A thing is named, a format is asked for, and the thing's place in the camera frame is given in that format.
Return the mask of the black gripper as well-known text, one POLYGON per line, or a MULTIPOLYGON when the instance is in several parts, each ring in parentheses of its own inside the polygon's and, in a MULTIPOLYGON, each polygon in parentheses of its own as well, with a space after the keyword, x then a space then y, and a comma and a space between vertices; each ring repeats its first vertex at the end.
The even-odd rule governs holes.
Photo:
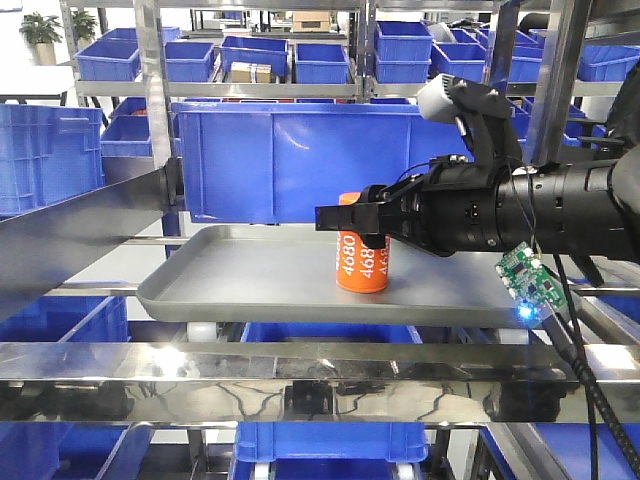
POLYGON ((497 252, 503 245, 497 210, 504 180, 505 160, 489 166, 439 156, 424 174, 366 188, 355 204, 317 207, 315 228, 368 233, 368 248, 385 248, 390 236, 441 257, 497 252))

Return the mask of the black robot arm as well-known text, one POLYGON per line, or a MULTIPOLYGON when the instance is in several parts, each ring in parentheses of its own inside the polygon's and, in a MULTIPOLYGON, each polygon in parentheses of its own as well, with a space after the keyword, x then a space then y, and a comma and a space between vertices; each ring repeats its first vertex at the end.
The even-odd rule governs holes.
POLYGON ((352 231, 369 248, 391 237, 428 253, 508 252, 534 242, 547 254, 639 260, 639 150, 619 159, 492 167, 440 161, 351 205, 320 206, 319 231, 352 231))

